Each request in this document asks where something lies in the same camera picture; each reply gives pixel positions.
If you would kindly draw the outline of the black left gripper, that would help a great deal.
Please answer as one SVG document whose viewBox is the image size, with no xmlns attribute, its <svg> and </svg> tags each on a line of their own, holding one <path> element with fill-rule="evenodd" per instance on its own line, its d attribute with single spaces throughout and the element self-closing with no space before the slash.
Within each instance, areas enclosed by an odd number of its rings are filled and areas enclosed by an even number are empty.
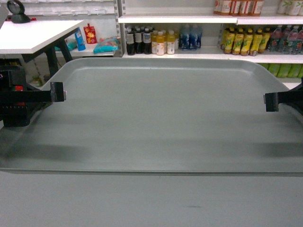
<svg viewBox="0 0 303 227">
<path fill-rule="evenodd" d="M 64 102 L 62 82 L 51 82 L 50 91 L 34 88 L 20 66 L 0 67 L 0 119 L 4 127 L 25 127 L 36 111 L 51 102 Z"/>
</svg>

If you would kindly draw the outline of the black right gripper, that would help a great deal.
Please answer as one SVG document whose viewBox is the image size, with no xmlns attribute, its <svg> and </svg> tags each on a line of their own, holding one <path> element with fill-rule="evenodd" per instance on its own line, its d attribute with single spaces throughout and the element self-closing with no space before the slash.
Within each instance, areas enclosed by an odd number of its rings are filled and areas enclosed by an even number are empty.
<svg viewBox="0 0 303 227">
<path fill-rule="evenodd" d="M 263 95 L 267 112 L 278 112 L 279 104 L 286 104 L 299 113 L 303 113 L 303 79 L 301 83 L 289 91 L 279 93 L 266 93 Z"/>
</svg>

